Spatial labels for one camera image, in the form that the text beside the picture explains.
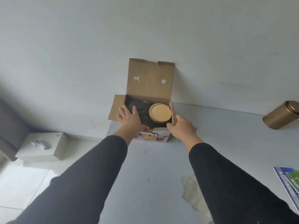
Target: open cardboard box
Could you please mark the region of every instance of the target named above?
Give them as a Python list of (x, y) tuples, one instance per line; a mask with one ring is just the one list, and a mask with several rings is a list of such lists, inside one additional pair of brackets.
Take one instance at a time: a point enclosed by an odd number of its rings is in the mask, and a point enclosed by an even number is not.
[[(171, 101), (174, 67), (174, 63), (155, 63), (130, 58), (126, 95), (114, 96), (108, 119), (117, 121), (119, 107), (127, 105), (133, 99), (141, 99), (147, 101), (150, 106), (155, 103), (168, 105), (172, 113), (171, 123), (176, 124), (176, 114)], [(167, 128), (153, 128), (137, 134), (134, 139), (167, 142), (170, 134)]]

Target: white box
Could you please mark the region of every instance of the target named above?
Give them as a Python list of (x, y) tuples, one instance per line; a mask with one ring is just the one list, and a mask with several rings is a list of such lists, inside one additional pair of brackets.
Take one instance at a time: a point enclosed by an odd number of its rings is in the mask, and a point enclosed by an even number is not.
[[(46, 145), (34, 147), (31, 143), (36, 140)], [(64, 133), (30, 133), (16, 154), (16, 157), (29, 162), (51, 162), (63, 159), (68, 138)]]

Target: black sleeve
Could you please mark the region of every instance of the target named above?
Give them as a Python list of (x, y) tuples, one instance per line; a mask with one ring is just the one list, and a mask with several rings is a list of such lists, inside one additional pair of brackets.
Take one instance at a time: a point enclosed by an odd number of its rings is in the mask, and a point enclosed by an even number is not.
[(189, 160), (215, 224), (299, 223), (285, 201), (212, 146), (193, 146)]
[(126, 158), (124, 139), (108, 136), (73, 163), (10, 224), (98, 224)]

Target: canister lid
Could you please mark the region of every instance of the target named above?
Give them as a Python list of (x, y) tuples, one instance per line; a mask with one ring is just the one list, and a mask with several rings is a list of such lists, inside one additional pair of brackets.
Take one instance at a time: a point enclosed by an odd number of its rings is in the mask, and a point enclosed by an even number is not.
[(157, 103), (150, 107), (149, 115), (154, 122), (166, 123), (171, 118), (171, 110), (167, 105)]
[(287, 107), (292, 113), (299, 115), (299, 103), (297, 101), (289, 101)]
[(127, 107), (133, 113), (133, 106), (136, 106), (138, 115), (142, 116), (149, 112), (150, 105), (143, 100), (132, 100), (128, 103)]

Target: curtain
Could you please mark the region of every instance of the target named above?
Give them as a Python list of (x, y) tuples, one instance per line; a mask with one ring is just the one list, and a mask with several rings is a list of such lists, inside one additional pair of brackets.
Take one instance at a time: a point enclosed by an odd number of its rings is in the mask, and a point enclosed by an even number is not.
[(0, 152), (11, 161), (29, 133), (28, 125), (0, 100)]

